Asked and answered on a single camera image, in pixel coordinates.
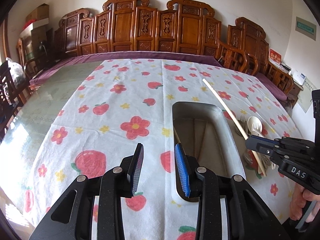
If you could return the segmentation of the right hand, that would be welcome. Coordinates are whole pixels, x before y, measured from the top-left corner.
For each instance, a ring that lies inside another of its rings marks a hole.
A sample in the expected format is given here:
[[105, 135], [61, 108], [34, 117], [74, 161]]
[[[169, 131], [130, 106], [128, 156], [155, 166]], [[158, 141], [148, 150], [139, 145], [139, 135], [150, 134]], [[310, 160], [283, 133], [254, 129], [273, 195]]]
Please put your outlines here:
[[318, 211], [319, 211], [319, 195], [315, 195], [309, 190], [305, 189], [299, 184], [295, 184], [292, 200], [290, 202], [290, 212], [289, 217], [292, 220], [299, 220], [301, 219], [303, 215], [303, 208], [306, 205], [306, 202], [313, 202], [316, 201], [316, 205], [309, 214], [309, 216], [306, 219], [307, 223], [310, 223], [314, 220], [316, 217]]

